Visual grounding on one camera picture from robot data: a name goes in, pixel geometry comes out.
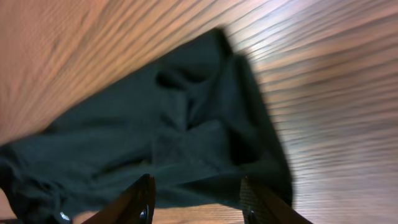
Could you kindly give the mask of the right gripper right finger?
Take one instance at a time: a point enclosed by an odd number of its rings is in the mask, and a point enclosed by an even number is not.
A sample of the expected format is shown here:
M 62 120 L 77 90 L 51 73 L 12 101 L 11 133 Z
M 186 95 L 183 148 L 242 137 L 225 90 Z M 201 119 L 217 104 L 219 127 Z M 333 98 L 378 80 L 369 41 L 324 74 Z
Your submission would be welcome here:
M 245 224 L 312 224 L 264 184 L 245 177 L 240 186 Z

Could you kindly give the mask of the black t-shirt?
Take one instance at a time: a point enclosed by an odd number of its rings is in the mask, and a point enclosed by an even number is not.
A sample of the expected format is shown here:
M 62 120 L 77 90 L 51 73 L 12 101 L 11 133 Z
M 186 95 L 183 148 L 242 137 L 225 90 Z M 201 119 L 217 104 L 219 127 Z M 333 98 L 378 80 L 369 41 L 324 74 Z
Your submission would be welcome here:
M 248 176 L 292 203 L 292 178 L 248 61 L 212 29 L 1 146 L 1 189 L 25 223 L 68 223 L 144 174 L 156 207 L 239 207 Z

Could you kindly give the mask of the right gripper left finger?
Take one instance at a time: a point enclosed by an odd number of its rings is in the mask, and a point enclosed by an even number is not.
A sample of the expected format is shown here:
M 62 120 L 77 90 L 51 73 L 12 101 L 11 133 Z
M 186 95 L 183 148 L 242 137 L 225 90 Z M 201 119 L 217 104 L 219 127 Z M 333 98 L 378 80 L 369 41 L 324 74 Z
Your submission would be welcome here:
M 155 179 L 150 174 L 144 174 L 115 201 L 83 224 L 152 224 L 155 196 Z

